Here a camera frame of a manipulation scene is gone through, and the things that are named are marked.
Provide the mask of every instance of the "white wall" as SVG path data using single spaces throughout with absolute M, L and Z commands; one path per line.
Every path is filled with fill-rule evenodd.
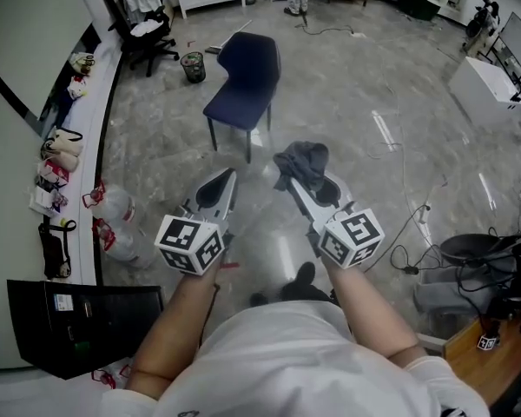
M 42 280 L 43 250 L 25 193 L 34 185 L 39 136 L 0 95 L 0 367 L 27 366 L 17 351 L 6 280 Z
M 0 0 L 0 77 L 35 115 L 91 20 L 83 0 Z
M 104 0 L 83 0 L 90 15 L 93 18 L 93 27 L 100 38 L 104 38 L 108 32 L 108 28 L 114 22 L 114 18 L 110 15 L 108 6 Z

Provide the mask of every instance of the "chair seat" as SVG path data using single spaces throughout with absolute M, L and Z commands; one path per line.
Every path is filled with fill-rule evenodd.
M 235 88 L 228 80 L 203 110 L 206 117 L 237 129 L 251 131 L 266 111 L 273 90 Z

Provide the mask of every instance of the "wooden table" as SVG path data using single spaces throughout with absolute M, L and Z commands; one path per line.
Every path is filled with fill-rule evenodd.
M 494 404 L 521 373 L 521 320 L 503 321 L 500 346 L 477 348 L 483 331 L 478 320 L 452 337 L 444 347 L 453 372 L 475 389 L 488 406 Z

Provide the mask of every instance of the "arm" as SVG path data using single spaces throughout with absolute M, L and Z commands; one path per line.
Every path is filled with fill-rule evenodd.
M 220 259 L 203 276 L 184 275 L 135 356 L 126 389 L 155 400 L 188 367 L 214 296 Z
M 344 270 L 324 255 L 322 261 L 360 345 L 400 367 L 426 355 L 417 335 L 358 269 Z

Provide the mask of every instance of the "black box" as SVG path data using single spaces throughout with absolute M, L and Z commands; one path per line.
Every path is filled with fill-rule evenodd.
M 160 287 L 8 280 L 19 354 L 70 379 L 132 356 L 162 312 Z

